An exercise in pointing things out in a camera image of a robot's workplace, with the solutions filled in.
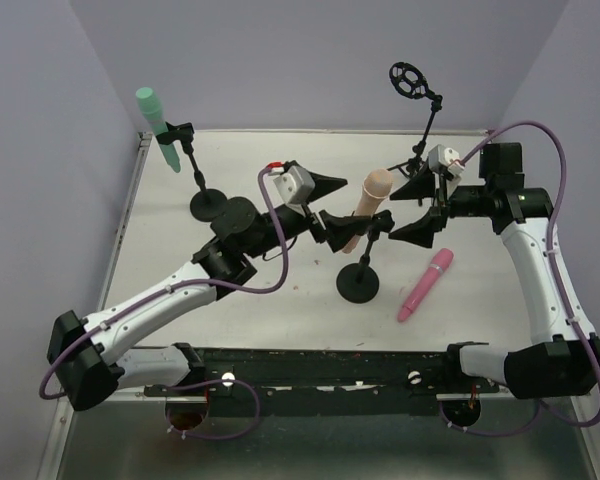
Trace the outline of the peach toy microphone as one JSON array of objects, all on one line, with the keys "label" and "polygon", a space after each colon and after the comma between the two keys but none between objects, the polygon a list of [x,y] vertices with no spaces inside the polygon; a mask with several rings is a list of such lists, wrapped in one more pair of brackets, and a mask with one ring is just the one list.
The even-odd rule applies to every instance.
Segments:
[{"label": "peach toy microphone", "polygon": [[372,217],[380,204],[390,195],[394,177],[387,169],[371,171],[363,181],[361,197],[354,211],[355,216]]}]

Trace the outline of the black tripod ring stand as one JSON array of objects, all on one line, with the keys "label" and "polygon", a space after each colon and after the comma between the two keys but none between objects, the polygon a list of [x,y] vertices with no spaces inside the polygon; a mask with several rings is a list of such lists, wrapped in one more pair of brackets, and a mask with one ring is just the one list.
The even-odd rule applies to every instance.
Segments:
[{"label": "black tripod ring stand", "polygon": [[399,172],[405,179],[411,180],[423,165],[423,153],[436,114],[442,109],[443,96],[435,93],[428,84],[424,74],[407,62],[396,62],[389,70],[389,79],[398,94],[412,99],[430,101],[430,114],[419,142],[412,148],[413,157],[388,168],[388,171]]}]

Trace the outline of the black round-base clip stand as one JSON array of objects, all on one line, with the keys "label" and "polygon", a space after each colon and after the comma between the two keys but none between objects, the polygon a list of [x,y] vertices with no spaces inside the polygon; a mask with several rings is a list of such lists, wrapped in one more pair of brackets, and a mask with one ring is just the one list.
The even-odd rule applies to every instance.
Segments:
[{"label": "black round-base clip stand", "polygon": [[176,142],[179,142],[183,153],[191,163],[194,182],[199,189],[190,200],[190,213],[198,221],[211,222],[220,214],[227,197],[220,190],[207,186],[206,178],[194,155],[195,131],[193,125],[191,123],[173,125],[169,122],[166,122],[165,125],[166,131],[159,133],[156,139],[166,163],[174,172],[181,171],[179,155],[174,146]]}]

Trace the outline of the green toy microphone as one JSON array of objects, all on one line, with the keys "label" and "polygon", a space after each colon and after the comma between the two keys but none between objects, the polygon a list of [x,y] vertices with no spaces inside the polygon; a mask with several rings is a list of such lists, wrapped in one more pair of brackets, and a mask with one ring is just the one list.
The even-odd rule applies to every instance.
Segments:
[{"label": "green toy microphone", "polygon": [[[148,123],[155,138],[160,134],[168,132],[168,126],[164,119],[163,106],[156,92],[150,87],[141,87],[135,93],[138,108]],[[175,172],[181,171],[179,155],[172,144],[163,145],[159,143],[161,153],[167,165]]]}]

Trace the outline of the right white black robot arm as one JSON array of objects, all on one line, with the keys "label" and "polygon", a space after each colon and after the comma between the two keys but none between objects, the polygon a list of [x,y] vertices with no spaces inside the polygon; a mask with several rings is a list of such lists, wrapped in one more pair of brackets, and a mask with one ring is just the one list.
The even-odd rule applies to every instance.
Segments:
[{"label": "right white black robot arm", "polygon": [[419,220],[392,231],[392,240],[430,248],[451,218],[490,220],[515,266],[525,300],[530,346],[508,352],[481,343],[453,344],[453,369],[494,381],[518,399],[582,396],[600,373],[600,338],[575,294],[559,256],[554,206],[542,188],[524,185],[522,147],[491,143],[480,151],[480,185],[464,185],[459,155],[438,145],[393,201],[432,201]]}]

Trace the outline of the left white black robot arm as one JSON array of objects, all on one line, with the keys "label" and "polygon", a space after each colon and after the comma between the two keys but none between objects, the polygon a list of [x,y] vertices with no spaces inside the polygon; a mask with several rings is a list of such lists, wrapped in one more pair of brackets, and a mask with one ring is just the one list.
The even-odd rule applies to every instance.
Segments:
[{"label": "left white black robot arm", "polygon": [[217,302],[234,291],[271,294],[285,283],[288,241],[308,232],[316,243],[341,251],[372,223],[369,213],[338,217],[313,212],[310,203],[346,186],[343,178],[310,172],[297,162],[274,162],[261,170],[258,186],[267,207],[245,197],[228,199],[211,221],[213,238],[178,270],[144,292],[83,318],[74,311],[53,324],[39,395],[56,378],[60,397],[76,411],[89,410],[114,392],[136,386],[180,388],[193,367],[179,345],[141,355],[135,346],[171,321]]}]

